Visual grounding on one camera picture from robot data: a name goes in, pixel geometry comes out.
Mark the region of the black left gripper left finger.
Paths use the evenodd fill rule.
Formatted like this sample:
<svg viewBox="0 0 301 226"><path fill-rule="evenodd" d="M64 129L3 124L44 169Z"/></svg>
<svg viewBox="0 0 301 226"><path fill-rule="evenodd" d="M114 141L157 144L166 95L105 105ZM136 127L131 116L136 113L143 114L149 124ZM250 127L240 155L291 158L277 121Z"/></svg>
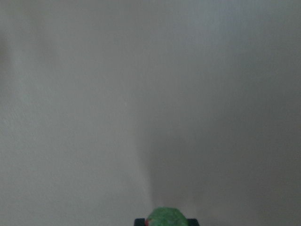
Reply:
<svg viewBox="0 0 301 226"><path fill-rule="evenodd" d="M145 226L145 219L144 218L136 218L134 220L134 226Z"/></svg>

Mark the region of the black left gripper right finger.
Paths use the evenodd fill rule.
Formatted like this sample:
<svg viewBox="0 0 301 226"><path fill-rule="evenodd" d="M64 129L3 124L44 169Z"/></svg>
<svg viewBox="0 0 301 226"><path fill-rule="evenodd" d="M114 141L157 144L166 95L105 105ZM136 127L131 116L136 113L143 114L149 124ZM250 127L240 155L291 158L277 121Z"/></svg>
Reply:
<svg viewBox="0 0 301 226"><path fill-rule="evenodd" d="M198 220L196 218L188 218L188 226L198 226Z"/></svg>

